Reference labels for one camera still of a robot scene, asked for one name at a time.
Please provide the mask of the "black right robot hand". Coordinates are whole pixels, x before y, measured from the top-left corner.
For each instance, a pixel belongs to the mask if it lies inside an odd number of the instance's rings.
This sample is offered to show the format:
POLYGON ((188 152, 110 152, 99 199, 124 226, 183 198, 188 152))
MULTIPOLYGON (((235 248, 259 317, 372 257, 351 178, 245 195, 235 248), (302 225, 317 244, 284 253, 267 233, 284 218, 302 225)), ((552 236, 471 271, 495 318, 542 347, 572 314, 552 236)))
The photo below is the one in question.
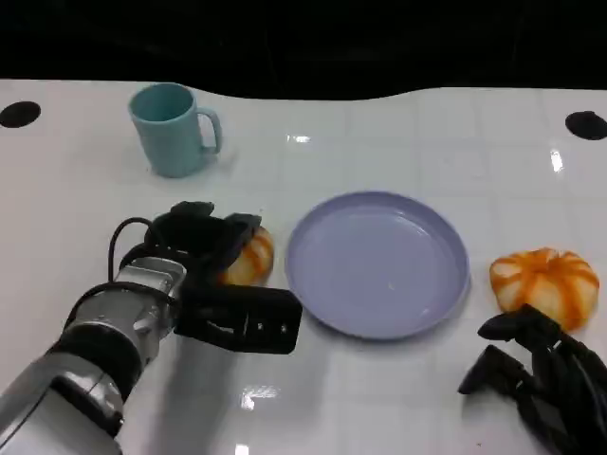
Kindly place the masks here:
POLYGON ((606 365, 557 322, 530 305, 488 319, 487 340, 514 340, 532 356, 532 371, 490 344, 458 392, 491 389, 516 403, 521 419, 552 454, 606 452, 606 365))

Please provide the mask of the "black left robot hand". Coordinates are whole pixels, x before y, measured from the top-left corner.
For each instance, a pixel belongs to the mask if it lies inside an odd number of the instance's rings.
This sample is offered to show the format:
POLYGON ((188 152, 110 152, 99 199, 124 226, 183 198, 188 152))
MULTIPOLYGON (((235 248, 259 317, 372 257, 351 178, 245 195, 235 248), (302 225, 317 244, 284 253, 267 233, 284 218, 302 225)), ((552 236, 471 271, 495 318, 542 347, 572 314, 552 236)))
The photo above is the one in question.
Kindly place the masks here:
POLYGON ((181 202, 144 236, 146 253, 168 257, 208 282, 259 285, 274 263, 274 244, 259 215, 212 216, 214 204, 181 202))

